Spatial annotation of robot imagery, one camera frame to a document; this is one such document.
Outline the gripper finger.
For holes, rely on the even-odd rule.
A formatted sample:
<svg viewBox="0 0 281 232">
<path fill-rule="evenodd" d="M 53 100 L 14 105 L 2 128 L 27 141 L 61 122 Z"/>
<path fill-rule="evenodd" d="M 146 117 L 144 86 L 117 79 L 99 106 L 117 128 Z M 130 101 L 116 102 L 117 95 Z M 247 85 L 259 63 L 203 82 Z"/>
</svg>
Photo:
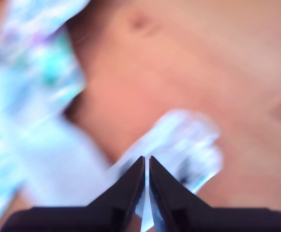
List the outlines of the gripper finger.
<svg viewBox="0 0 281 232">
<path fill-rule="evenodd" d="M 87 206 L 88 232 L 125 232 L 145 187 L 141 156 L 107 191 Z"/>
<path fill-rule="evenodd" d="M 210 206 L 181 185 L 153 156 L 149 159 L 149 187 L 155 231 L 209 230 Z"/>
</svg>

